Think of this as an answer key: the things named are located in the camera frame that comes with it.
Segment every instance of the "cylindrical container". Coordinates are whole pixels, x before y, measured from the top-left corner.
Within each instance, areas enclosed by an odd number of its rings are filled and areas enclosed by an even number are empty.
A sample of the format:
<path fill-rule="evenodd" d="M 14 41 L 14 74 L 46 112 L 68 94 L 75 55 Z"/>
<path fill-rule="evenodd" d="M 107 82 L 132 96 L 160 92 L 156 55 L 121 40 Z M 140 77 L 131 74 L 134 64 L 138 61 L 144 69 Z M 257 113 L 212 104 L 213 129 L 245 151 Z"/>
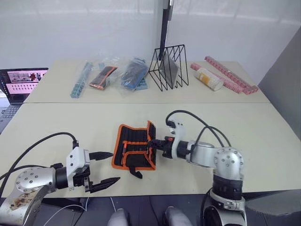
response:
<path fill-rule="evenodd" d="M 203 67 L 199 68 L 194 73 L 194 76 L 202 83 L 210 87 L 213 91 L 219 90 L 224 84 L 221 79 Z"/>

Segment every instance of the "laptop keyboard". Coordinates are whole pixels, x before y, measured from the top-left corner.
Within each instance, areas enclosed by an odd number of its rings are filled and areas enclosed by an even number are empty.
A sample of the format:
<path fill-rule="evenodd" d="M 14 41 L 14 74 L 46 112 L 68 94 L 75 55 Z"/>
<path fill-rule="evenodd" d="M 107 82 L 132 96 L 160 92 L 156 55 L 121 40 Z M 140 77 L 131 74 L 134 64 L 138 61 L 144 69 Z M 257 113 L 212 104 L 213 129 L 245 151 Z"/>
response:
<path fill-rule="evenodd" d="M 21 105 L 10 105 L 3 113 L 2 118 L 13 118 Z"/>

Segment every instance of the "white wall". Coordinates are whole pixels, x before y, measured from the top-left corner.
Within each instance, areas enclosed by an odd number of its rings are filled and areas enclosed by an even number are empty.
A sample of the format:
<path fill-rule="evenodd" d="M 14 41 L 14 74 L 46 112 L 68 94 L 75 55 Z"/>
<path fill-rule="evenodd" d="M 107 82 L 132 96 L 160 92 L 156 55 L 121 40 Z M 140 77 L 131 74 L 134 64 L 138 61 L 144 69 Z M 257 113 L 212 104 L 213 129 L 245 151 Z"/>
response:
<path fill-rule="evenodd" d="M 300 25 L 300 0 L 174 0 L 167 43 L 189 60 L 238 61 L 259 83 Z"/>
<path fill-rule="evenodd" d="M 174 0 L 167 43 L 238 61 L 258 83 L 301 25 L 300 0 Z M 162 0 L 0 0 L 0 68 L 99 52 L 151 59 Z"/>

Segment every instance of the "table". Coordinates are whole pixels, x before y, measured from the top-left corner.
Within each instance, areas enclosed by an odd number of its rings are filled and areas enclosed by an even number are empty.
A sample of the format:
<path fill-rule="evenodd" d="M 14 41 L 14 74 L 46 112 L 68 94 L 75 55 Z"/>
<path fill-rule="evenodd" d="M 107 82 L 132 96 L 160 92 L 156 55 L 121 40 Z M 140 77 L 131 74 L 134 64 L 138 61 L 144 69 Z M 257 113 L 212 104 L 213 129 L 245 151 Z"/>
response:
<path fill-rule="evenodd" d="M 113 86 L 105 90 L 97 90 L 86 86 L 80 98 L 70 97 L 70 93 L 85 65 L 84 61 L 55 61 L 39 85 L 26 99 L 26 103 L 269 103 L 265 95 L 258 90 L 256 93 L 246 95 L 237 94 L 232 90 L 222 87 L 217 92 L 212 91 L 193 76 L 193 70 L 187 63 L 189 86 L 163 91 L 157 87 L 148 74 L 146 81 L 148 89 L 139 90 L 132 94 L 122 95 Z M 254 82 L 237 62 L 221 62 L 242 79 L 254 85 Z M 199 64 L 221 76 L 218 70 L 207 62 Z M 99 70 L 94 70 L 89 76 L 93 80 Z"/>
<path fill-rule="evenodd" d="M 0 136 L 2 162 L 0 174 L 37 140 L 66 131 L 90 152 L 113 152 L 118 126 L 145 127 L 151 120 L 157 127 L 157 138 L 169 135 L 165 117 L 173 110 L 191 111 L 208 124 L 219 128 L 233 147 L 244 157 L 243 192 L 300 189 L 301 144 L 291 128 L 270 103 L 201 103 L 201 104 L 91 104 L 27 103 L 22 105 Z M 184 140 L 196 139 L 202 126 L 185 114 L 175 115 L 183 121 Z M 202 141 L 218 146 L 215 137 L 204 133 Z M 19 163 L 49 166 L 62 162 L 71 151 L 71 139 L 58 136 L 30 151 Z M 212 170 L 188 164 L 185 160 L 163 158 L 157 152 L 156 171 L 142 171 L 143 179 L 129 171 L 113 169 L 111 158 L 91 162 L 91 180 L 98 183 L 109 177 L 121 179 L 109 189 L 85 193 L 83 187 L 69 192 L 63 189 L 47 197 L 128 196 L 155 194 L 204 194 L 212 185 Z M 18 172 L 12 174 L 4 191 L 13 189 Z"/>

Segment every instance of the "floor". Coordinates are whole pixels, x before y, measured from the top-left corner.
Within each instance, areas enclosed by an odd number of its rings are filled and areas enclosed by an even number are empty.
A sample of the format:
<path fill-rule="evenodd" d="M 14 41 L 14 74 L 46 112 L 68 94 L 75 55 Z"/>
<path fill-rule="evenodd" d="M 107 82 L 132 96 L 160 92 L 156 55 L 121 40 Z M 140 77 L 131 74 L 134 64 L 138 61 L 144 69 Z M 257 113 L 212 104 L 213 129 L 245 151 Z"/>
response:
<path fill-rule="evenodd" d="M 157 226 L 157 220 L 151 210 L 151 204 L 161 225 L 162 214 L 168 206 L 181 209 L 194 226 L 199 225 L 199 209 L 203 195 L 158 195 L 158 196 L 129 196 L 113 197 L 116 209 L 124 208 L 130 214 L 132 226 Z M 43 204 L 34 226 L 44 223 L 60 208 Z M 47 226 L 106 226 L 114 212 L 109 197 L 90 198 L 87 212 L 64 209 L 55 215 Z M 270 216 L 246 209 L 248 226 L 300 226 L 301 213 L 284 216 Z"/>

